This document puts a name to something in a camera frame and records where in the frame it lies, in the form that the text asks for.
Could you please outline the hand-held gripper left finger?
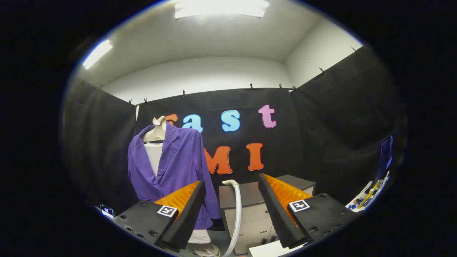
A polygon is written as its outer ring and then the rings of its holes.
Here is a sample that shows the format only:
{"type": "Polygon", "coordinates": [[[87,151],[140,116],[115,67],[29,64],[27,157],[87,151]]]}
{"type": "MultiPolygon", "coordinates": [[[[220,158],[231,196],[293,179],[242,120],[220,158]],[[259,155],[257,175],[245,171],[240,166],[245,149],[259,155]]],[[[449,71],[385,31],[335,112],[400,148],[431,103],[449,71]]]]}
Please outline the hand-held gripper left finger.
{"type": "Polygon", "coordinates": [[[140,201],[112,223],[149,246],[179,252],[194,230],[205,196],[205,182],[199,180],[155,202],[140,201]]]}

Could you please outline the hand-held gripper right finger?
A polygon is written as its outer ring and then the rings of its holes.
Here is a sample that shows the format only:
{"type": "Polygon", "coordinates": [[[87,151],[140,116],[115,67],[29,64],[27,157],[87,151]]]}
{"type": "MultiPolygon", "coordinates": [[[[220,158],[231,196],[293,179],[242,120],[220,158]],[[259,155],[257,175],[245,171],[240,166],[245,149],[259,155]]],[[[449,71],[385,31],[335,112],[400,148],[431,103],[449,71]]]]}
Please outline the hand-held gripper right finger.
{"type": "Polygon", "coordinates": [[[357,218],[356,212],[326,193],[312,196],[264,173],[258,175],[258,190],[284,248],[317,244],[357,218]]]}

